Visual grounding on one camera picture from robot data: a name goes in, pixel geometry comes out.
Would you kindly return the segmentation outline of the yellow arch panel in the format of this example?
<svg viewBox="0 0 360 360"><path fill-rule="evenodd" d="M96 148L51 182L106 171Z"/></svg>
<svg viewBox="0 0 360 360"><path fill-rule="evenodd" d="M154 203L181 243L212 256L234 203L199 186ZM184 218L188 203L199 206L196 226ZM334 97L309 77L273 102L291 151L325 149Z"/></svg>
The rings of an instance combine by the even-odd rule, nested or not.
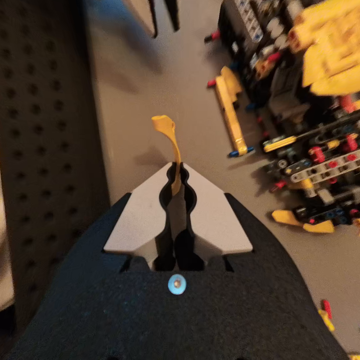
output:
<svg viewBox="0 0 360 360"><path fill-rule="evenodd" d="M157 115L151 118L155 131L162 133L165 135L172 144L173 154L176 163L176 170L175 170L175 179L171 185L172 188L172 195L175 196L179 193L182 182L181 182L181 153L178 147L175 128L176 125L172 119L170 119L167 115Z"/></svg>

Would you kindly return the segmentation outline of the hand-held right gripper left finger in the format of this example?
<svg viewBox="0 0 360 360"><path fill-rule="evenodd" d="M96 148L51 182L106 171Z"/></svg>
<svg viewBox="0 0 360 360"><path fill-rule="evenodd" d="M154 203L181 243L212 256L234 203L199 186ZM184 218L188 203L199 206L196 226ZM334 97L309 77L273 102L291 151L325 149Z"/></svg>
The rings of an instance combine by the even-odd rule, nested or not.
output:
<svg viewBox="0 0 360 360"><path fill-rule="evenodd" d="M175 267L168 205L176 164L168 163L136 187L103 248L104 252L142 257L155 271Z"/></svg>

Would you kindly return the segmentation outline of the yellow beam assembly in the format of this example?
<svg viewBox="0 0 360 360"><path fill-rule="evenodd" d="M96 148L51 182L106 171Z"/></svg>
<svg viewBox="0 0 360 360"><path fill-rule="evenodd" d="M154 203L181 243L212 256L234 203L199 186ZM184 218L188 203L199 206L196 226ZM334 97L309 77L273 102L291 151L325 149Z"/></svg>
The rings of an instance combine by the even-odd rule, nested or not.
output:
<svg viewBox="0 0 360 360"><path fill-rule="evenodd" d="M254 147L246 145L245 138L237 117L238 97L243 89L235 73L228 66L223 66L220 74L207 82L208 89L214 89L217 95L223 119L230 136L233 150L228 158L237 158L254 151Z"/></svg>

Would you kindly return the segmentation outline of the grey desk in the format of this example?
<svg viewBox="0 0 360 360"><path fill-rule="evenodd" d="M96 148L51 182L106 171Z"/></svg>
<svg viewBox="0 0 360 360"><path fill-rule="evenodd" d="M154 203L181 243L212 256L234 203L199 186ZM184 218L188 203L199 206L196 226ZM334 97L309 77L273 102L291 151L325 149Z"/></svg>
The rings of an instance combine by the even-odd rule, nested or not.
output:
<svg viewBox="0 0 360 360"><path fill-rule="evenodd" d="M150 38L122 1L85 1L88 48L110 204L173 160L169 140L151 117L176 124L182 160L231 193L277 237L299 268L317 307L331 304L334 335L347 353L359 353L359 236L355 226L312 234L273 221L277 209L300 204L289 191L270 193L271 181L258 150L262 138L248 98L240 97L238 119L246 144L256 151L228 159L232 150L209 80L227 51L205 45L217 26L221 1L179 1L180 30L173 32L163 1L155 1L158 36Z"/></svg>

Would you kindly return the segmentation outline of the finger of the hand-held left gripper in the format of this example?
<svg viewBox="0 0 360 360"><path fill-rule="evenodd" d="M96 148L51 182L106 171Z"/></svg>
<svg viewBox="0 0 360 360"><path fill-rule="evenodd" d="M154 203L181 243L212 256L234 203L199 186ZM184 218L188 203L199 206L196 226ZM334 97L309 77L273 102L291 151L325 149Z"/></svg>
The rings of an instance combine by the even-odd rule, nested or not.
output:
<svg viewBox="0 0 360 360"><path fill-rule="evenodd" d="M179 5L177 0L165 0L165 5L170 16L173 30L177 32L180 29Z"/></svg>
<svg viewBox="0 0 360 360"><path fill-rule="evenodd" d="M158 27L154 2L151 0L124 0L123 2L140 27L151 38L156 38Z"/></svg>

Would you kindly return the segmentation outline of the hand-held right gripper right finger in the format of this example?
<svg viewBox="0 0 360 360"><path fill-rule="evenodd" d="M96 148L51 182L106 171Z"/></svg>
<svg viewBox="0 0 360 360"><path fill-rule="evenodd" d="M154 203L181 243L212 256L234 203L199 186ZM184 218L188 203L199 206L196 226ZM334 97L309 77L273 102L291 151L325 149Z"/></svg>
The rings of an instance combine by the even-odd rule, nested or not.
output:
<svg viewBox="0 0 360 360"><path fill-rule="evenodd" d="M202 271L214 258L252 252L251 244L223 190L182 163L186 226L174 242L177 266Z"/></svg>

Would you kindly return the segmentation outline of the scatter of small bricks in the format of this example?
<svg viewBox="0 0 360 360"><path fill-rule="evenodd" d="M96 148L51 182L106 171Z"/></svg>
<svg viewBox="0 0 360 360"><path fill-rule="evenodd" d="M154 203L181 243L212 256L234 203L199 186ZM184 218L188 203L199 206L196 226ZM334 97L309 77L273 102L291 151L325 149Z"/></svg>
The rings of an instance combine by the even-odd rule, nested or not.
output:
<svg viewBox="0 0 360 360"><path fill-rule="evenodd" d="M321 300L321 308L318 309L318 314L322 318L325 326L331 333L335 332L335 326L333 324L333 316L330 302L327 299Z"/></svg>

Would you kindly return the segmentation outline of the yellow toy car model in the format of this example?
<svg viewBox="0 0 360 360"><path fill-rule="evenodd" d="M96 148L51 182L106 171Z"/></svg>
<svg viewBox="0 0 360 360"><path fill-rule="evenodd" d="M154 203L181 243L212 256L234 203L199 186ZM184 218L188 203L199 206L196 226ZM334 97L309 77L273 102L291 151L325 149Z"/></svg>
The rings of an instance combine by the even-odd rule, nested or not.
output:
<svg viewBox="0 0 360 360"><path fill-rule="evenodd" d="M360 1L222 1L217 30L270 156L271 192L302 194L277 223L359 228Z"/></svg>

